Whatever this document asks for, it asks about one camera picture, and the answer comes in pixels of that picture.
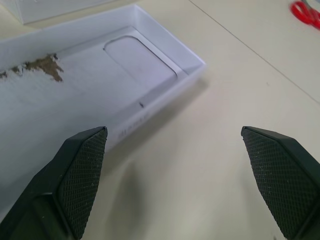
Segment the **white cardboard box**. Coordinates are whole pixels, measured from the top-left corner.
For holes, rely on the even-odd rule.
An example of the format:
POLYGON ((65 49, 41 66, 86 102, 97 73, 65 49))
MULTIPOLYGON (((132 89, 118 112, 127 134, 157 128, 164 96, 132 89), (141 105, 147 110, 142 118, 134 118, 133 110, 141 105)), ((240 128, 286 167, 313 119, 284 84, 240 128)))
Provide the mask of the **white cardboard box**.
POLYGON ((105 126, 113 147, 205 66, 135 4, 0 40, 0 188, 78 132, 105 126))

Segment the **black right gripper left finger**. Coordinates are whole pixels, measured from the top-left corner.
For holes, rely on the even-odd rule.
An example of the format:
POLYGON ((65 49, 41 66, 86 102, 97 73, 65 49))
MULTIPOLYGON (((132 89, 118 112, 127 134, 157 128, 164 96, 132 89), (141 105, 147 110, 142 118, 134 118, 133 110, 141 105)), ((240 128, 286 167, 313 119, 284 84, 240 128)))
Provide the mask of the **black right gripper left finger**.
POLYGON ((0 222, 0 240, 81 240, 98 191, 108 130, 66 139, 0 222))

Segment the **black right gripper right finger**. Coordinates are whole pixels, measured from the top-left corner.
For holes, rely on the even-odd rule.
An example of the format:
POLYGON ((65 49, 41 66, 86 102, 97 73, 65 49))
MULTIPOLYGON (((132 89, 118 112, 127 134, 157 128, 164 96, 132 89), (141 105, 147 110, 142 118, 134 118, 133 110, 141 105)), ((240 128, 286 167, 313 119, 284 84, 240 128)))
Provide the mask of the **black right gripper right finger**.
POLYGON ((287 240, 320 240, 320 163, 294 138, 243 126, 258 190, 287 240))

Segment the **blue phone box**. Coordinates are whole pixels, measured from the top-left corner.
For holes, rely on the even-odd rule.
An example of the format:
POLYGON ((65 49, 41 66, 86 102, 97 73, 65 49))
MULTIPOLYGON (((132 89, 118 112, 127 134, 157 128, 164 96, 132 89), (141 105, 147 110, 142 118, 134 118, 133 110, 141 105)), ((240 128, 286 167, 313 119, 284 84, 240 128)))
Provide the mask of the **blue phone box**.
POLYGON ((28 24, 105 3, 105 0, 17 0, 21 21, 28 24))

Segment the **red handled scissors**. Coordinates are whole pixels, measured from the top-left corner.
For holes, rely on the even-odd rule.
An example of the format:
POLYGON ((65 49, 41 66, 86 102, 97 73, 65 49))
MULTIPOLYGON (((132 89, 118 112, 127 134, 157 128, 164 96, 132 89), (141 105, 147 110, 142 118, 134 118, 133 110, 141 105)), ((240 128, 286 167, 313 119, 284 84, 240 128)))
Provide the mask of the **red handled scissors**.
POLYGON ((320 30, 320 0, 295 0, 289 9, 298 20, 320 30))

